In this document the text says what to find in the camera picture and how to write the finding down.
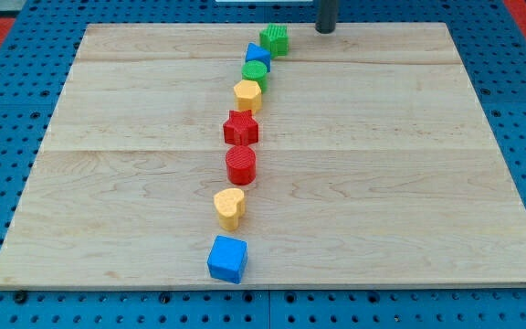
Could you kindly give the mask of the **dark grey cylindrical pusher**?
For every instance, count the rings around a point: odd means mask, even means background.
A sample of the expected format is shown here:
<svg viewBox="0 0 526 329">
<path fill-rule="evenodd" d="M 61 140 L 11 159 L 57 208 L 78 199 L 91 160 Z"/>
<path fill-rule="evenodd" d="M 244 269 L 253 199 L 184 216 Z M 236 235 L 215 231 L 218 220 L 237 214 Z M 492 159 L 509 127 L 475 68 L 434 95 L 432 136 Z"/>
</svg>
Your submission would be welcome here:
<svg viewBox="0 0 526 329">
<path fill-rule="evenodd" d="M 320 34 L 332 33 L 338 21 L 339 0 L 320 0 L 315 21 L 315 30 Z"/>
</svg>

